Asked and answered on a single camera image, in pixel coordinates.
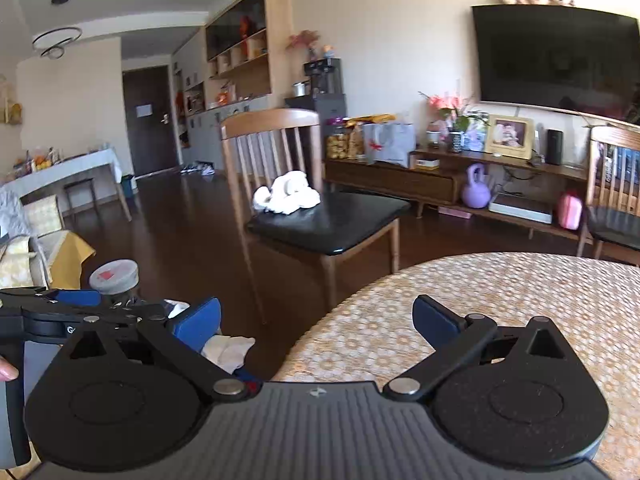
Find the left hand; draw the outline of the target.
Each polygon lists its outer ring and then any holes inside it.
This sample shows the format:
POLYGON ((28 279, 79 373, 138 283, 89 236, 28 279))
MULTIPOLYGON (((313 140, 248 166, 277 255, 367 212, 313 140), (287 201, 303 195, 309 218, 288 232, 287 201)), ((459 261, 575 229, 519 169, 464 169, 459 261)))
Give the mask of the left hand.
POLYGON ((2 382, 12 382, 18 376, 20 376, 18 369, 5 358, 0 358, 0 380, 2 382))

